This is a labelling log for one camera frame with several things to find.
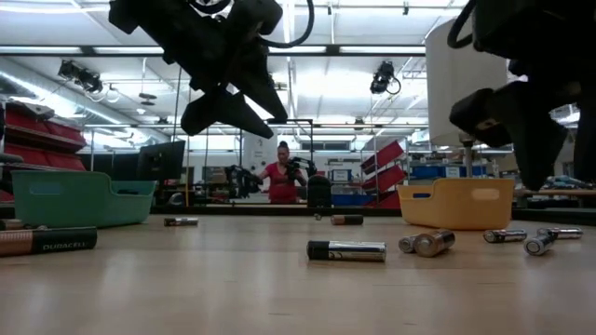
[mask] table surface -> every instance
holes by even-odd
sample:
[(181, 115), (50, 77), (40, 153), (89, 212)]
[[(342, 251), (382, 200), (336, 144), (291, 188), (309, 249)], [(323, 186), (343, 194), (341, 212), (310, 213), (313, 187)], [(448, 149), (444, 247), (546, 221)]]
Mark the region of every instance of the table surface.
[[(400, 218), (201, 217), (99, 231), (96, 249), (0, 259), (0, 334), (590, 334), (596, 229), (543, 257), (456, 233), (435, 259)], [(552, 224), (513, 222), (533, 234)], [(311, 261), (309, 239), (385, 241), (386, 263)]]

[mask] battery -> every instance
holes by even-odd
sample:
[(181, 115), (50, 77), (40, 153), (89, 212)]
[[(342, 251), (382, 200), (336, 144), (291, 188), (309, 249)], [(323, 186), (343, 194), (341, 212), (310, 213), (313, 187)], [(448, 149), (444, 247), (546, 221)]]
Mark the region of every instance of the battery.
[(551, 234), (542, 234), (530, 238), (525, 242), (523, 248), (525, 252), (532, 256), (542, 256), (549, 251), (557, 238)]
[(455, 234), (449, 230), (420, 234), (413, 242), (416, 253), (422, 257), (435, 257), (455, 243)]
[(521, 242), (528, 237), (523, 229), (498, 229), (484, 232), (484, 240), (488, 243)]
[(416, 240), (416, 237), (418, 237), (418, 235), (405, 236), (401, 238), (398, 243), (398, 246), (400, 246), (400, 250), (405, 253), (415, 253), (416, 250), (414, 249), (413, 244)]
[(26, 229), (25, 224), (23, 224), (20, 220), (0, 220), (0, 231), (23, 229)]
[(0, 257), (95, 248), (97, 229), (66, 228), (0, 232)]
[(333, 215), (332, 225), (361, 225), (364, 217), (361, 215)]
[(385, 261), (384, 242), (308, 241), (311, 261)]
[(555, 239), (580, 239), (584, 232), (580, 228), (540, 228), (539, 235), (552, 235)]
[(166, 218), (164, 219), (166, 227), (198, 226), (197, 218)]

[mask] person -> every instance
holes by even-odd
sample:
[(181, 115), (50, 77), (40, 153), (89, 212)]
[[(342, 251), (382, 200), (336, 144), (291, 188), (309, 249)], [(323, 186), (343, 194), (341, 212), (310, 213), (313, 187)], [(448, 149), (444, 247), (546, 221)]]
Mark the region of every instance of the person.
[(300, 169), (295, 169), (294, 178), (288, 176), (288, 161), (290, 160), (290, 148), (288, 143), (282, 141), (278, 146), (278, 161), (269, 164), (259, 175), (261, 181), (269, 178), (269, 201), (272, 204), (295, 204), (298, 197), (296, 184), (298, 181), (302, 186), (306, 186), (305, 177)]

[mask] monitor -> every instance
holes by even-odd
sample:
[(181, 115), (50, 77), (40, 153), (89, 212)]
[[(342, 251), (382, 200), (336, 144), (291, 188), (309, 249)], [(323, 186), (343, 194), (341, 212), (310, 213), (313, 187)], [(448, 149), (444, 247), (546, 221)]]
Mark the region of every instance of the monitor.
[(147, 145), (139, 151), (137, 176), (140, 181), (177, 180), (183, 172), (186, 141)]

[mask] ceiling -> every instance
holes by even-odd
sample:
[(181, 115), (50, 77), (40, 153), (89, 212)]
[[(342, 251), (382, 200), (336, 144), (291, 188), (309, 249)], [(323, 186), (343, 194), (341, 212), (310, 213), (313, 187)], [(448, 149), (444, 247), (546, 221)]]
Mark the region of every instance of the ceiling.
[[(285, 8), (284, 22), (267, 39), (284, 41), (302, 34), (307, 22), (305, 0), (278, 0)], [(467, 0), (409, 0), (408, 15), (403, 15), (400, 0), (315, 0), (316, 18), (312, 34), (305, 45), (424, 44), (425, 36), (437, 25), (458, 14)], [(332, 5), (332, 15), (327, 6)], [(94, 45), (152, 46), (155, 42), (141, 29), (127, 35), (107, 19), (106, 0), (6, 0), (0, 4), (0, 45)], [(63, 84), (57, 76), (62, 58), (11, 57), (10, 61), (33, 70), (46, 79)], [(189, 92), (189, 76), (180, 77), (180, 98), (176, 111), (179, 67), (167, 65), (160, 58), (68, 58), (101, 74), (104, 84), (119, 92), (111, 93), (101, 103), (106, 108), (142, 123), (154, 123), (158, 117), (174, 120), (186, 103), (200, 97), (200, 91)], [(402, 91), (396, 96), (371, 95), (373, 73), (382, 60), (379, 57), (270, 57), (268, 70), (279, 83), (288, 83), (289, 66), (295, 68), (293, 96), (297, 97), (294, 118), (313, 118), (320, 123), (353, 123), (355, 117), (366, 122), (427, 124), (426, 65), (424, 58), (390, 59)], [(70, 83), (61, 90), (78, 87)], [(156, 105), (141, 106), (139, 93), (157, 96)], [(288, 92), (279, 91), (288, 110)], [(85, 105), (83, 99), (76, 103)], [(263, 117), (269, 115), (256, 104), (253, 108)], [(325, 133), (349, 133), (350, 129), (318, 130)], [(386, 135), (407, 135), (409, 129), (388, 129)]]

